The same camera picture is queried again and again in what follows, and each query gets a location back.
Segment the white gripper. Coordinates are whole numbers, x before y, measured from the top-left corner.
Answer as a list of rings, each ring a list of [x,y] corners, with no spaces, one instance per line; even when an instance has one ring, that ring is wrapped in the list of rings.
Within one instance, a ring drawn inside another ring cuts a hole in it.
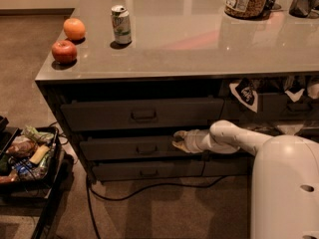
[[[173,141],[172,145],[186,153],[201,153],[209,150],[210,147],[210,135],[207,129],[179,130],[173,134],[173,137],[175,139],[184,139],[184,142]]]

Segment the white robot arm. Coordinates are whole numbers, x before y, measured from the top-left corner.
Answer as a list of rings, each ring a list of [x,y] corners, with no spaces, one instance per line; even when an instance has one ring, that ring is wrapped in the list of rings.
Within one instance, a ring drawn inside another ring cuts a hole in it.
[[[272,136],[219,120],[208,129],[179,130],[172,144],[187,153],[210,150],[254,156],[250,239],[319,239],[319,143]]]

